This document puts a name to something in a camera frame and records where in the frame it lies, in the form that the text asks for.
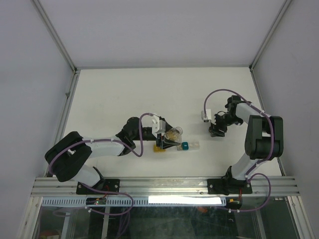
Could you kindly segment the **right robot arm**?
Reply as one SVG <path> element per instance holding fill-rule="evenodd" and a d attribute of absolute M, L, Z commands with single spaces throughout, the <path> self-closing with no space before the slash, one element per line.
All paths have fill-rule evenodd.
<path fill-rule="evenodd" d="M 251 194 L 250 181 L 255 170 L 283 154 L 283 119 L 258 110 L 236 95 L 228 98 L 225 108 L 224 114 L 215 114 L 209 133 L 211 137 L 224 137 L 229 126 L 246 123 L 245 152 L 237 163 L 229 166 L 224 176 L 207 180 L 208 193 Z"/>

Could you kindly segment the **clear bottle of yellow pills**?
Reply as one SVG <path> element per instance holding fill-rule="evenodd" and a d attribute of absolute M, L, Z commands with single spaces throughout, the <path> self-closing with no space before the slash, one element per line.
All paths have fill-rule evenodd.
<path fill-rule="evenodd" d="M 174 142 L 181 142 L 183 130 L 181 127 L 173 127 L 165 133 L 165 138 Z"/>

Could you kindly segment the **weekly pill organizer strip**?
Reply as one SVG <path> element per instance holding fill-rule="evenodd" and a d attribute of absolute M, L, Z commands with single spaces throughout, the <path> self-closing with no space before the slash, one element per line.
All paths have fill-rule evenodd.
<path fill-rule="evenodd" d="M 154 144 L 153 146 L 153 152 L 154 153 L 160 153 L 160 152 L 166 152 L 166 151 L 192 151 L 192 150 L 199 150 L 200 149 L 200 143 L 199 141 L 183 141 L 179 145 L 174 145 L 172 147 L 168 147 L 166 149 L 162 149 Z"/>

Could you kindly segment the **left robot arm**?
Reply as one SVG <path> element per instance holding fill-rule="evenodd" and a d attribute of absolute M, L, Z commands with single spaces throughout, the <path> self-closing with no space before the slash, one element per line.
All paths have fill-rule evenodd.
<path fill-rule="evenodd" d="M 77 181 L 97 194 L 104 189 L 105 177 L 97 168 L 86 165 L 88 159 L 129 153 L 141 157 L 144 152 L 136 152 L 137 141 L 153 141 L 159 150 L 181 145 L 182 128 L 171 126 L 158 115 L 148 115 L 152 117 L 151 126 L 144 127 L 142 117 L 131 117 L 112 137 L 88 139 L 77 131 L 68 133 L 46 152 L 44 158 L 48 163 L 48 172 L 56 176 L 59 182 Z"/>

